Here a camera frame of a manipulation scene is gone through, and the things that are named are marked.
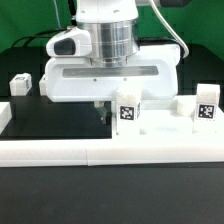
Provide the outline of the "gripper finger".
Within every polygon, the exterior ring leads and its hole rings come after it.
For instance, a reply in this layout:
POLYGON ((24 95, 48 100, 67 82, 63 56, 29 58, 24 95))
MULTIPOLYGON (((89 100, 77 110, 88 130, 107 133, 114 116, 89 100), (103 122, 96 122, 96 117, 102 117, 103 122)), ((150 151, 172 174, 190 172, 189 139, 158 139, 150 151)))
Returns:
POLYGON ((103 124, 109 123, 109 111, 105 106, 104 101, 95 101, 94 102, 94 108, 97 110, 98 114, 100 115, 100 120, 103 124))

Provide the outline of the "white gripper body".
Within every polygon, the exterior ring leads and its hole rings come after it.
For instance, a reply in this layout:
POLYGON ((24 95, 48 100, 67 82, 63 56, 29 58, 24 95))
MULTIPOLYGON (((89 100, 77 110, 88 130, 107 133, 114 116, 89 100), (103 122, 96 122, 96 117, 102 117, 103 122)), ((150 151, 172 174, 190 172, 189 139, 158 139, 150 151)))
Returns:
POLYGON ((176 44, 142 46, 122 67, 96 68, 87 58, 51 58, 46 92, 53 102, 114 101, 122 87, 139 89, 142 100, 172 99, 178 92, 176 44))

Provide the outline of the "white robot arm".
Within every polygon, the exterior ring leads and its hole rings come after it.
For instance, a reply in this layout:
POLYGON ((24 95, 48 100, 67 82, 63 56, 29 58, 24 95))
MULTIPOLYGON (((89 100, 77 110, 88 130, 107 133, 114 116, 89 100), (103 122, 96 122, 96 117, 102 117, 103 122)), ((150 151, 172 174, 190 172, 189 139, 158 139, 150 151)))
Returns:
POLYGON ((184 7, 191 0, 77 0, 75 25, 52 37, 46 51, 46 93, 53 102, 170 100, 176 66, 189 54, 183 40, 141 39, 139 6, 184 7))

